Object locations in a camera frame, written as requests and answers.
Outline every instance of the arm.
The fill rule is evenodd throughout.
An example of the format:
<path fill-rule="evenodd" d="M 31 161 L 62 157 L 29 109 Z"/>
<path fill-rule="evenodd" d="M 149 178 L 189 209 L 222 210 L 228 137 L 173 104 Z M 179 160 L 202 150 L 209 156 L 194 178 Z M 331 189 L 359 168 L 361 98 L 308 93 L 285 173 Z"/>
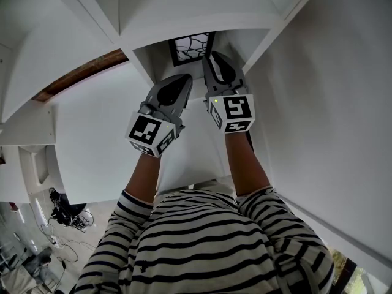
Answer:
<path fill-rule="evenodd" d="M 159 174 L 160 159 L 142 154 L 132 177 L 111 214 L 99 241 L 79 277 L 80 294 L 118 293 L 118 274 L 128 263 L 128 249 L 136 232 L 150 217 Z"/>
<path fill-rule="evenodd" d="M 306 287 L 313 293 L 326 293 L 334 268 L 328 249 L 270 186 L 245 133 L 225 137 L 239 211 L 256 222 L 268 237 L 279 277 L 292 293 L 305 292 Z"/>

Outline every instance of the forearm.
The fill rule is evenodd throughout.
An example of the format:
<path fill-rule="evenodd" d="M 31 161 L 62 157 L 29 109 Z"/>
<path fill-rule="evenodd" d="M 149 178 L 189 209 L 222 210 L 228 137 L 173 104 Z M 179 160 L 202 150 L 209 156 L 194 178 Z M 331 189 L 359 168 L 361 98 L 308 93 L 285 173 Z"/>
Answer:
<path fill-rule="evenodd" d="M 159 176 L 160 158 L 141 154 L 125 191 L 147 203 L 154 201 Z"/>
<path fill-rule="evenodd" d="M 238 196 L 268 186 L 270 181 L 258 162 L 244 132 L 225 134 L 230 171 Z"/>

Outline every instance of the white cube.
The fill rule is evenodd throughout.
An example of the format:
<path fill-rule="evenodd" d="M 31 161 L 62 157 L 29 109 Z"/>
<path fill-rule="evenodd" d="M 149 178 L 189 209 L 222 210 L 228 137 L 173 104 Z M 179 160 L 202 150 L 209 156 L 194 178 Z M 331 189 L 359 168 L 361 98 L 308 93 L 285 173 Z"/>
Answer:
<path fill-rule="evenodd" d="M 176 126 L 150 115 L 133 112 L 125 138 L 136 150 L 160 157 L 176 139 Z"/>
<path fill-rule="evenodd" d="M 221 132 L 245 132 L 255 121 L 253 95 L 210 97 L 208 113 Z"/>

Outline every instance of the person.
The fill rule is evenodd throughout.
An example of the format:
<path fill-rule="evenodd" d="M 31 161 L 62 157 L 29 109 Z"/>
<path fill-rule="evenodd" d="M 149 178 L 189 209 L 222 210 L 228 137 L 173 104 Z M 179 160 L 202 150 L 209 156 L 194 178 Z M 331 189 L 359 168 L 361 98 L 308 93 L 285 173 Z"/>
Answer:
<path fill-rule="evenodd" d="M 322 240 L 279 198 L 246 134 L 225 142 L 236 198 L 217 181 L 156 195 L 160 159 L 140 156 L 75 293 L 328 293 Z"/>

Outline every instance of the striped shirt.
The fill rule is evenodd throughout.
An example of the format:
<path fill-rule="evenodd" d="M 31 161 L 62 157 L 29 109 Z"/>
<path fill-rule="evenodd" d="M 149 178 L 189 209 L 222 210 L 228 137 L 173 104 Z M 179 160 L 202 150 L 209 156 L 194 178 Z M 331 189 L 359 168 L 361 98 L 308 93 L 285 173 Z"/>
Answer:
<path fill-rule="evenodd" d="M 333 271 L 272 187 L 181 190 L 155 208 L 123 192 L 75 293 L 328 293 Z"/>

